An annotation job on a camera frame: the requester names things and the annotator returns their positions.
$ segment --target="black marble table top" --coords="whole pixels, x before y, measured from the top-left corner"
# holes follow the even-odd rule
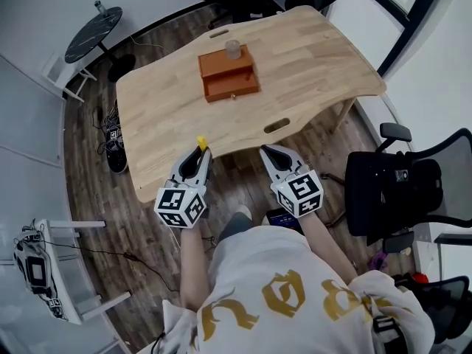
[[[69,47],[67,47],[64,58],[66,63],[74,63],[82,59],[103,41],[118,24],[123,10],[120,7],[113,7],[106,11],[109,14],[107,18],[104,18],[101,14],[96,15],[76,34]]]

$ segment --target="round black table base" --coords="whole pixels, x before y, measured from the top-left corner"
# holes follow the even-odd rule
[[[113,62],[110,70],[108,71],[108,81],[115,83],[121,76],[125,76],[131,71],[136,63],[136,57],[132,54],[126,54],[118,58]]]

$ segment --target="white t-shirt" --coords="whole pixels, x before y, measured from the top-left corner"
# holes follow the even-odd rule
[[[212,293],[197,313],[163,301],[159,353],[374,353],[375,310],[397,320],[409,353],[433,344],[431,320],[411,291],[379,271],[347,286],[290,229],[261,226],[228,237],[215,250],[209,281]]]

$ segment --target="shirt sleeve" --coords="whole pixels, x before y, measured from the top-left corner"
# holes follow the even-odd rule
[[[197,314],[177,307],[168,300],[162,301],[165,336],[159,344],[159,354],[199,353],[197,340]]]
[[[366,300],[373,298],[379,311],[394,317],[412,353],[429,353],[434,342],[434,327],[410,290],[402,292],[395,281],[380,271],[369,271],[355,278],[349,288]]]

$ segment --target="table cutout handle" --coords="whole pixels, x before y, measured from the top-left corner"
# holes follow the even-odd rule
[[[220,35],[226,34],[228,32],[229,32],[228,29],[221,30],[220,32],[216,32],[216,33],[211,34],[210,38],[216,38],[216,37],[219,37]]]
[[[269,126],[265,126],[264,132],[273,133],[274,131],[280,130],[281,128],[284,128],[285,126],[288,126],[288,125],[290,125],[289,118],[282,118],[274,123],[271,123]]]

